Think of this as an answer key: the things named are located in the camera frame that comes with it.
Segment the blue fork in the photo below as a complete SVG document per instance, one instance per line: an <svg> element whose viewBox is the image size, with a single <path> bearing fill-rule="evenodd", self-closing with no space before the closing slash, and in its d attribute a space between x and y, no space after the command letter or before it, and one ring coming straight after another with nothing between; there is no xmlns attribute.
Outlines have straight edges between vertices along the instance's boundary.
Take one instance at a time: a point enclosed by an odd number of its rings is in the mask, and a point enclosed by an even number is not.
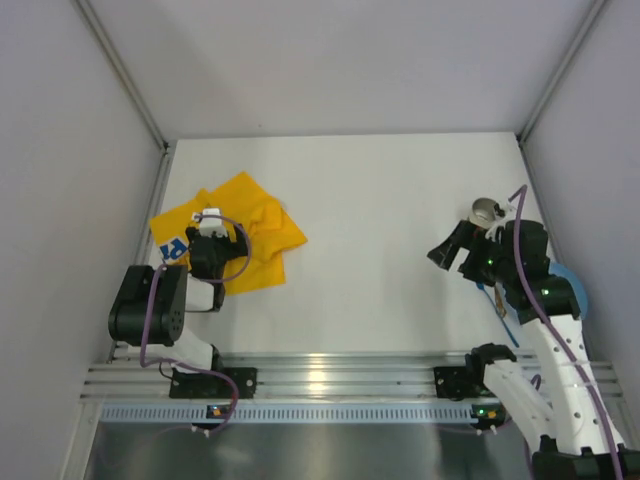
<svg viewBox="0 0 640 480"><path fill-rule="evenodd" d="M484 296L487 298L487 300L491 304L496 317L500 321L502 327L504 328L507 336L511 340L513 346L515 348L519 348L520 344L506 322L506 310L503 307L499 306L496 296L491 296L489 292L485 289L485 286L483 284L477 283L476 287L480 292L484 294Z"/></svg>

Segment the metal cup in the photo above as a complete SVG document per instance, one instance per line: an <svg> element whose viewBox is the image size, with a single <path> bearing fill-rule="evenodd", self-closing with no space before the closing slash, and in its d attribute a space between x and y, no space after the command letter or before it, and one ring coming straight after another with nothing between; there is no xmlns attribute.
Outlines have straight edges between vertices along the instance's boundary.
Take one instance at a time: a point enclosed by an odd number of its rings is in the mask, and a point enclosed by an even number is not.
<svg viewBox="0 0 640 480"><path fill-rule="evenodd" d="M491 198L478 198L473 201L468 220L476 226L488 230L498 219L496 208L499 204Z"/></svg>

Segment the yellow cloth placemat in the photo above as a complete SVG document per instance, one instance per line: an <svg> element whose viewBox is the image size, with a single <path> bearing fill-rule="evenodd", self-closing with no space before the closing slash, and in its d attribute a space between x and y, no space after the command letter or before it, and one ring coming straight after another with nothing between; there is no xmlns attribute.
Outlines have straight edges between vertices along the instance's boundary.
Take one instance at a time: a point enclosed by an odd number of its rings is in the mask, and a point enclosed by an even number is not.
<svg viewBox="0 0 640 480"><path fill-rule="evenodd" d="M251 261L239 278L226 284L230 295L248 293L286 282L283 253L307 242L304 233L246 172L241 172L212 191L204 188L188 202L150 220L150 228L162 260L189 265L186 229L192 217L207 208L241 224L251 243Z"/></svg>

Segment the blue plate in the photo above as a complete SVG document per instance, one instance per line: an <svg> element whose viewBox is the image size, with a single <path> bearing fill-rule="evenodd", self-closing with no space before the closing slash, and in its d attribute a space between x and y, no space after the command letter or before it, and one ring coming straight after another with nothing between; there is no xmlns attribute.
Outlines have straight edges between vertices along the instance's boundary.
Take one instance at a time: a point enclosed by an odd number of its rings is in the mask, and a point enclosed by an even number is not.
<svg viewBox="0 0 640 480"><path fill-rule="evenodd" d="M557 262L550 263L549 273L562 277L570 283L580 308L581 319L585 320L589 312L589 298L579 277L565 265Z"/></svg>

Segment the gold spoon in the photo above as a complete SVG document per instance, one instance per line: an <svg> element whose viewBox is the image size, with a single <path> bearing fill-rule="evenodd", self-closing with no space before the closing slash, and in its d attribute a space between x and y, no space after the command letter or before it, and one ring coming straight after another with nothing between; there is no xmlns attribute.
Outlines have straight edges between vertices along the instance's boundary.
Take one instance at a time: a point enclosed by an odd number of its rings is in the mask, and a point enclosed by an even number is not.
<svg viewBox="0 0 640 480"><path fill-rule="evenodd" d="M498 315L502 319L504 319L507 316L507 309L504 306L503 297L499 286L494 287L494 305L496 307Z"/></svg>

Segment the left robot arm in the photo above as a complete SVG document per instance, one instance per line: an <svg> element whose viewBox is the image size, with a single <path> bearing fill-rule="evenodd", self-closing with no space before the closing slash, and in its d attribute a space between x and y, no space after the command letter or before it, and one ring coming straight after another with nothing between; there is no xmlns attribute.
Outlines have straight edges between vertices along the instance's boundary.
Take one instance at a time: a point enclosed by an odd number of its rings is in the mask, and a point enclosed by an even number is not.
<svg viewBox="0 0 640 480"><path fill-rule="evenodd" d="M187 374L222 373L218 349L186 325L188 313L217 313L231 278L233 260L250 259L248 235L240 224L186 229L186 264L131 265L109 313L108 331L139 355L141 365L168 363Z"/></svg>

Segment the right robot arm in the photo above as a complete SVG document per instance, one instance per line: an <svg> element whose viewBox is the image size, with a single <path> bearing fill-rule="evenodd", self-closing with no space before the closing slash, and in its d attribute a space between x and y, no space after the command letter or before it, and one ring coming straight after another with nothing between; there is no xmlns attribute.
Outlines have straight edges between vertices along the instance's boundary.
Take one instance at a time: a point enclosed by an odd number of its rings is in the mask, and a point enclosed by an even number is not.
<svg viewBox="0 0 640 480"><path fill-rule="evenodd" d="M586 353L581 311L570 282L550 271L548 235L539 222L509 221L495 237L469 220L427 257L467 280L501 285L538 359L547 393L528 380L515 353L493 343L465 357L472 378L491 392L518 427L536 479L636 479L639 453L626 446L602 399Z"/></svg>

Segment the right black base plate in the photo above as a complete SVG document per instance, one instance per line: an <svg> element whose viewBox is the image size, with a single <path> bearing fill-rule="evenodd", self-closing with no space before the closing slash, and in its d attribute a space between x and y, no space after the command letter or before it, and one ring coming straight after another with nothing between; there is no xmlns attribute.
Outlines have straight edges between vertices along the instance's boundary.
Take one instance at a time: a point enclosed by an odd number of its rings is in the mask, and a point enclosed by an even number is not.
<svg viewBox="0 0 640 480"><path fill-rule="evenodd" d="M433 369L436 396L440 399L462 401L489 398L492 393L465 367L440 366Z"/></svg>

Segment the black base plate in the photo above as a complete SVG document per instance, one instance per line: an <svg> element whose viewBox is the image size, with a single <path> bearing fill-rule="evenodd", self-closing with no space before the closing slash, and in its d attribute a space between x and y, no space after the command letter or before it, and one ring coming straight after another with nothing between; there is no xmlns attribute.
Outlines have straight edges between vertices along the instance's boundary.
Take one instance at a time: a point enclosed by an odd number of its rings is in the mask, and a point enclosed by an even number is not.
<svg viewBox="0 0 640 480"><path fill-rule="evenodd" d="M238 399L252 399L257 387L258 370L251 367L225 368L223 374L234 381ZM169 390L171 399L230 399L233 389L226 380L201 373L173 371Z"/></svg>
<svg viewBox="0 0 640 480"><path fill-rule="evenodd" d="M436 396L440 399L462 401L489 398L492 393L465 367L440 366L433 369Z"/></svg>

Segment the right aluminium frame post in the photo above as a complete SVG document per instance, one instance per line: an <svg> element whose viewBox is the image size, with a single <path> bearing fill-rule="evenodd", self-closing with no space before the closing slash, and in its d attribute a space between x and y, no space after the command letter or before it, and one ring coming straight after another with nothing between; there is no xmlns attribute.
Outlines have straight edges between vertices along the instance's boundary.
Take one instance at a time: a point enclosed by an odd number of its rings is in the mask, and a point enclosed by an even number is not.
<svg viewBox="0 0 640 480"><path fill-rule="evenodd" d="M610 6L609 0L590 1L589 7L581 17L576 28L570 36L570 40L564 49L559 61L553 67L551 74L546 80L541 93L538 95L530 113L527 115L522 128L516 134L519 146L526 144L536 126L540 122L545 110L554 95L560 88L564 78L568 75L573 64L576 62L582 49L588 42L589 36L596 28L601 17Z"/></svg>

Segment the aluminium frame post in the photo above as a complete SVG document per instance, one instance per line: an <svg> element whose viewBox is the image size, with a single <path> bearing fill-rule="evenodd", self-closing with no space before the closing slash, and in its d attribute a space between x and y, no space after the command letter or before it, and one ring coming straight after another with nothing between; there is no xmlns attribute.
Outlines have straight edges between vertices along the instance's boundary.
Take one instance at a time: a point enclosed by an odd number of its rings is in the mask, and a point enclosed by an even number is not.
<svg viewBox="0 0 640 480"><path fill-rule="evenodd" d="M160 151L165 151L168 148L168 142L153 118L147 103L94 6L87 0L71 0L70 4L102 52L109 68L129 99L153 143Z"/></svg>
<svg viewBox="0 0 640 480"><path fill-rule="evenodd" d="M516 134L519 146L526 144L536 126L540 122L545 110L554 95L560 88L564 78L568 75L573 64L576 62L582 49L588 42L589 36L596 28L601 17L610 6L609 0L590 1L589 7L581 17L576 28L570 36L570 40L564 49L559 61L553 67L551 74L546 80L541 93L538 95L530 113L527 115L522 128Z"/></svg>

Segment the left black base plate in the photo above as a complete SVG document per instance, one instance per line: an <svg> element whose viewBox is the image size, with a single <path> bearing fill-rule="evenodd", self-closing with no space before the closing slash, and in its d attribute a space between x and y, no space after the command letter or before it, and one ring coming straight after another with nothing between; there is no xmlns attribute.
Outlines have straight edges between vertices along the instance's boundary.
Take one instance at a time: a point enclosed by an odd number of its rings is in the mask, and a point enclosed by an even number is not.
<svg viewBox="0 0 640 480"><path fill-rule="evenodd" d="M234 381L238 399L252 399L257 387L258 370L251 367L225 368L223 374ZM169 390L171 399L230 399L233 389L226 380L201 373L173 371Z"/></svg>

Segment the aluminium mounting rail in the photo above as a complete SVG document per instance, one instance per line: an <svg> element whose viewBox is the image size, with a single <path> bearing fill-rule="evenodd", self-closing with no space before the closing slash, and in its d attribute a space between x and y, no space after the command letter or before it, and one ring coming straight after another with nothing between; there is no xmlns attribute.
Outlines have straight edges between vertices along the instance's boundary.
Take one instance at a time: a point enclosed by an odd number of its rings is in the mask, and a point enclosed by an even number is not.
<svg viewBox="0 0 640 480"><path fill-rule="evenodd" d="M434 369L462 366L462 352L345 354L225 354L230 367L257 370L257 400L349 402L428 400L436 394ZM122 349L108 363L89 367L83 401L160 401L169 380L156 367L143 368Z"/></svg>

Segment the left aluminium frame post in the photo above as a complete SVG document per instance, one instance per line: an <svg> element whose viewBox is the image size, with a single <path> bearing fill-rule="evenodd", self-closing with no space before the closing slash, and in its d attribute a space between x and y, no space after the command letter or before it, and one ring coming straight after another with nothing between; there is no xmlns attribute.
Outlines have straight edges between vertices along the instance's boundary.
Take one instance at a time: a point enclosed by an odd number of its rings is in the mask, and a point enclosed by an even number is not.
<svg viewBox="0 0 640 480"><path fill-rule="evenodd" d="M109 68L129 99L153 143L160 151L165 151L168 148L168 142L153 118L147 103L94 6L87 0L71 0L70 4L102 52Z"/></svg>

